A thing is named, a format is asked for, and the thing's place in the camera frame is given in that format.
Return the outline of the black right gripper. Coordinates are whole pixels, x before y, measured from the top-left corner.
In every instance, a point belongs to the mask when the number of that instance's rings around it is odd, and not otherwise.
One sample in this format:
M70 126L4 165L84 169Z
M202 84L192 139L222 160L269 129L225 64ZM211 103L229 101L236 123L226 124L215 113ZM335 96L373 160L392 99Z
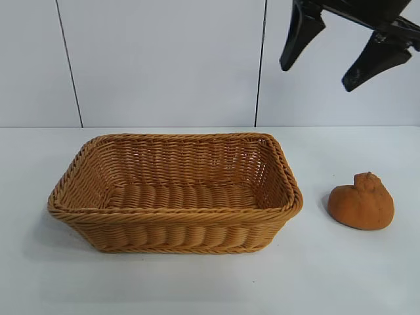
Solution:
M288 71L306 46L325 28L326 10L373 30L359 57L342 78L351 92L372 77L405 64L409 47L419 50L419 26L401 13L409 1L298 1L294 0L291 21L280 66Z

